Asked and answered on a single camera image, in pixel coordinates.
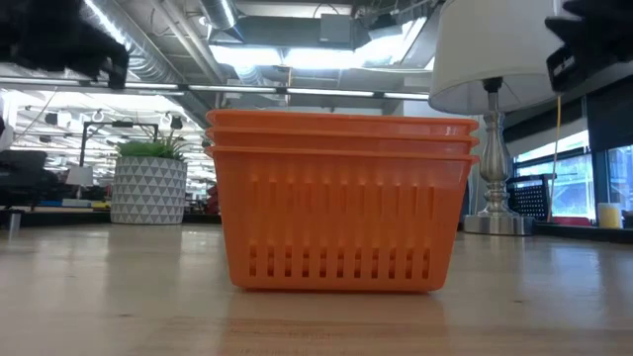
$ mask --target potted plant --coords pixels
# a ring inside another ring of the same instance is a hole
[[[118,145],[112,223],[182,222],[187,186],[183,147],[173,132],[156,142],[131,141]]]

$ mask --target orange plastic basket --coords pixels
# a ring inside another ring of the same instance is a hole
[[[389,116],[357,116],[214,110],[207,120],[219,128],[334,131],[356,134],[468,135],[479,127],[469,119],[428,119]]]
[[[471,136],[397,135],[211,128],[207,136],[218,146],[341,149],[411,153],[468,154],[479,140]]]
[[[477,157],[214,147],[234,284],[434,291]]]

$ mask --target geometric patterned planter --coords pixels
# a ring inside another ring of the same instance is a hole
[[[181,223],[187,164],[156,157],[120,157],[112,185],[112,223]]]

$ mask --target window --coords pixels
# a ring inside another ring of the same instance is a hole
[[[558,176],[552,197],[552,215],[595,219],[593,166],[588,146],[588,131],[558,141]],[[519,154],[514,158],[517,176],[551,174],[554,167],[554,142]]]
[[[517,168],[518,176],[552,173],[552,161]],[[556,163],[558,179],[552,199],[555,217],[582,217],[595,219],[593,195],[593,168],[591,155],[561,159]]]
[[[609,150],[609,198],[633,210],[633,145]]]
[[[561,138],[558,141],[559,153],[582,147],[589,147],[589,131],[587,130]],[[554,155],[555,148],[556,146],[554,142],[552,142],[536,149],[532,149],[531,151],[519,154],[514,160],[516,162],[525,162],[536,158]]]

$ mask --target desk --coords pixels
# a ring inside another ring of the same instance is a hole
[[[2,355],[632,355],[633,248],[458,236],[431,295],[253,293],[212,225],[0,240]]]

